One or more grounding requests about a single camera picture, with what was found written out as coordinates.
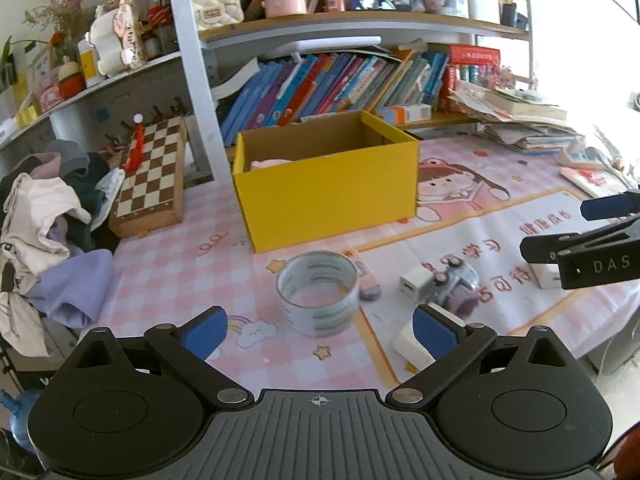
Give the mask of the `stack of papers and books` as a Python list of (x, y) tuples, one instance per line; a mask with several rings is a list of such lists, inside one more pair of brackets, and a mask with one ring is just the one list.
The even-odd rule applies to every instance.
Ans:
[(518, 153), (554, 153), (585, 139), (568, 121), (566, 110), (532, 101), (521, 90), (489, 89), (459, 81), (448, 100), (461, 113), (481, 122), (491, 139)]

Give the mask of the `pink plush pig toy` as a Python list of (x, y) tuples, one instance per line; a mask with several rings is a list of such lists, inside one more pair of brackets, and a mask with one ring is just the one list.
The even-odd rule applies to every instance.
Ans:
[(281, 166), (281, 165), (290, 164), (290, 163), (291, 161), (289, 159), (282, 159), (282, 158), (253, 160), (250, 163), (250, 169), (251, 170), (266, 169), (266, 168)]

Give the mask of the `pile of clothes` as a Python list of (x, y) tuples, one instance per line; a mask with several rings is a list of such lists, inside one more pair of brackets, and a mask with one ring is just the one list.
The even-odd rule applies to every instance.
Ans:
[(2, 176), (1, 336), (22, 356), (50, 356), (45, 322), (82, 330), (100, 317), (114, 245), (99, 229), (124, 180), (73, 141), (54, 141)]

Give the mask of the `cream white foam block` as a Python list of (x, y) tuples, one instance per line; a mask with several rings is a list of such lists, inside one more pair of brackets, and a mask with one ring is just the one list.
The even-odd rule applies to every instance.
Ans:
[(416, 340), (410, 322), (402, 326), (402, 329), (395, 336), (393, 348), (406, 360), (408, 367), (412, 370), (424, 370), (425, 367), (435, 362), (431, 353)]

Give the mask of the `white power strip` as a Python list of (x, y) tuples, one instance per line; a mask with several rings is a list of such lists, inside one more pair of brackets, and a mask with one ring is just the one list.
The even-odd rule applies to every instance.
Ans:
[(564, 167), (579, 170), (612, 169), (611, 162), (600, 150), (587, 146), (582, 141), (574, 141), (566, 148), (562, 148), (558, 156), (559, 163)]

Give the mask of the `orange white usmile box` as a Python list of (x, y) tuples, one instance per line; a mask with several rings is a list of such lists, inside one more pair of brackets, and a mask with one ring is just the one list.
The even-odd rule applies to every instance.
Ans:
[(375, 116), (393, 126), (413, 125), (432, 119), (430, 104), (390, 105), (378, 108)]

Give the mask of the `white quilted handbag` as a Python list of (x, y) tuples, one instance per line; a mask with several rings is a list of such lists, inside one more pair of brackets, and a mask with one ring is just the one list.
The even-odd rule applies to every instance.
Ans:
[(244, 21), (241, 0), (191, 0), (199, 32), (208, 32)]

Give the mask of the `white power adapter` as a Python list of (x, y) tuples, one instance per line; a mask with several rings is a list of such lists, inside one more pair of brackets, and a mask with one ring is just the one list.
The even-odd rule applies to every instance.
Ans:
[(561, 289), (561, 278), (558, 266), (551, 263), (531, 263), (537, 283), (541, 289)]

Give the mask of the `grey purple toy car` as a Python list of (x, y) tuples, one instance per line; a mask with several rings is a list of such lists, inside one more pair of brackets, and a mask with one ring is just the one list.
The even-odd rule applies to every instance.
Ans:
[(457, 256), (446, 255), (444, 265), (432, 278), (428, 301), (465, 320), (480, 304), (480, 277)]

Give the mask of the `yellow cardboard box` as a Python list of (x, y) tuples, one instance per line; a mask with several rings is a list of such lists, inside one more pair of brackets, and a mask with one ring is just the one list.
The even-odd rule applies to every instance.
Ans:
[[(232, 176), (254, 251), (413, 217), (419, 155), (415, 138), (368, 112), (239, 133)], [(277, 158), (291, 163), (250, 169)]]

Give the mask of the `clear tape roll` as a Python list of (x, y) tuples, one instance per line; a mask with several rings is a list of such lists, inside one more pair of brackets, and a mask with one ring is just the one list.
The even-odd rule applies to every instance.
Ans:
[(347, 330), (359, 304), (354, 264), (327, 250), (304, 252), (288, 260), (276, 281), (286, 322), (308, 337), (329, 337)]

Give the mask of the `pink checkered tablecloth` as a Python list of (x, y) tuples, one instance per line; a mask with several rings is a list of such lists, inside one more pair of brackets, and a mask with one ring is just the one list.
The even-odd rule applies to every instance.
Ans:
[(413, 364), (394, 347), (433, 301), (500, 335), (549, 326), (575, 356), (617, 333), (639, 307), (635, 282), (544, 288), (523, 238), (586, 232), (582, 196), (551, 157), (473, 138), (427, 141), (424, 162), (465, 185), (459, 210), (255, 252), (232, 188), (186, 192), (178, 226), (119, 245), (99, 324), (119, 337), (155, 325), (248, 390), (388, 390)]

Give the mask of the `red santa stick ornament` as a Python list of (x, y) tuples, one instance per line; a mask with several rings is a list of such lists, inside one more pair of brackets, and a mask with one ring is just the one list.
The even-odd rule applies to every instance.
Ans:
[(134, 144), (132, 144), (129, 157), (125, 166), (127, 176), (135, 174), (142, 164), (142, 153), (144, 145), (144, 125), (143, 116), (138, 113), (134, 115)]

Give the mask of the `pink purple eraser stick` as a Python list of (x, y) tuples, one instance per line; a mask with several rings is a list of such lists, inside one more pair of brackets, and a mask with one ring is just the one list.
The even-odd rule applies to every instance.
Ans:
[(382, 287), (360, 253), (349, 248), (344, 255), (354, 264), (359, 280), (359, 297), (364, 301), (376, 301), (382, 296)]

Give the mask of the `small white charger cube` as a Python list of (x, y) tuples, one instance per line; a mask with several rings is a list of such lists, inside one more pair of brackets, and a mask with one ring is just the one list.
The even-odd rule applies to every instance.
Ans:
[(414, 302), (419, 302), (434, 278), (434, 273), (425, 266), (415, 266), (399, 277), (399, 290)]

